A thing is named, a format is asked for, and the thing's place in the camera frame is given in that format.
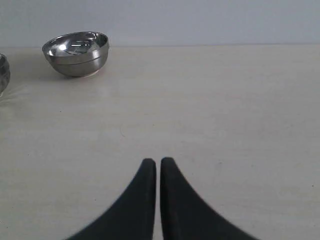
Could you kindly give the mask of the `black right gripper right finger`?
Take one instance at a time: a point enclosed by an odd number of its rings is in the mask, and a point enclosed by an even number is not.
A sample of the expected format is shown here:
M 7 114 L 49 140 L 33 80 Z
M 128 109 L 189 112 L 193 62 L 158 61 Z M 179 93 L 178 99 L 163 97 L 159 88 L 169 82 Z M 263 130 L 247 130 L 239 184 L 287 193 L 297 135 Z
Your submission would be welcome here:
M 255 240 L 213 210 L 192 188 L 175 160 L 160 164 L 160 214 L 165 240 Z

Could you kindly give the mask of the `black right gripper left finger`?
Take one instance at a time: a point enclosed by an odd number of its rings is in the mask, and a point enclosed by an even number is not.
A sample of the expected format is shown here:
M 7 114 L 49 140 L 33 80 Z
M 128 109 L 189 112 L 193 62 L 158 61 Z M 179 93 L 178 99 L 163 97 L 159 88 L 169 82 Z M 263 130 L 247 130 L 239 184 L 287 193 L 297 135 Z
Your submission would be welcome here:
M 151 240 L 154 234 L 157 190 L 156 163 L 142 160 L 119 198 L 70 240 Z

